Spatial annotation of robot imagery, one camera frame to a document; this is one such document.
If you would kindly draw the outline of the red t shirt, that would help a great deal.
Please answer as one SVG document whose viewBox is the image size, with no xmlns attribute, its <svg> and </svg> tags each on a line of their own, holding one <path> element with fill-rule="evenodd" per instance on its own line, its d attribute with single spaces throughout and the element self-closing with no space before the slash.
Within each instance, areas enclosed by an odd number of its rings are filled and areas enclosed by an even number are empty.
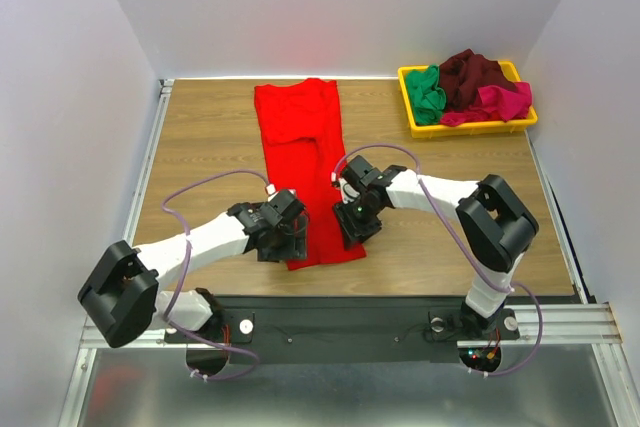
<svg viewBox="0 0 640 427">
<path fill-rule="evenodd" d="M 254 89 L 267 175 L 279 189 L 294 189 L 310 216 L 307 258 L 291 271 L 362 259 L 361 246 L 344 247 L 333 206 L 342 201 L 331 173 L 345 154 L 337 82 L 306 79 L 290 86 Z"/>
</svg>

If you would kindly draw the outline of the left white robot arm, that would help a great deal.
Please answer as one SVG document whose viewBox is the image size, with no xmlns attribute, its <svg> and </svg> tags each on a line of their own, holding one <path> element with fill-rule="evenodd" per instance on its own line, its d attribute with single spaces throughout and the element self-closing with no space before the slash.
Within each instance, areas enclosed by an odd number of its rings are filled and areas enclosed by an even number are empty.
<svg viewBox="0 0 640 427">
<path fill-rule="evenodd" d="M 294 191 L 266 201 L 236 203 L 185 233 L 106 248 L 78 293 L 78 301 L 106 343 L 123 347 L 151 329 L 191 331 L 215 339 L 223 313 L 207 290 L 184 290 L 187 275 L 217 261 L 255 252 L 260 262 L 305 259 L 309 215 Z"/>
</svg>

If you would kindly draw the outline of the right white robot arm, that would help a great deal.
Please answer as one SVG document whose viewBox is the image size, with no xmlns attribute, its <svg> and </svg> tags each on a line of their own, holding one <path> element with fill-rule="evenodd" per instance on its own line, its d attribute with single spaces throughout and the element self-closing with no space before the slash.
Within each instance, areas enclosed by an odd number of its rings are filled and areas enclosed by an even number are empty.
<svg viewBox="0 0 640 427">
<path fill-rule="evenodd" d="M 381 230 L 385 209 L 436 215 L 475 271 L 461 306 L 461 328 L 482 337 L 495 327 L 513 291 L 515 270 L 539 232 L 533 214 L 502 177 L 458 181 L 397 165 L 380 170 L 358 155 L 337 165 L 331 182 L 345 191 L 333 210 L 347 250 Z"/>
</svg>

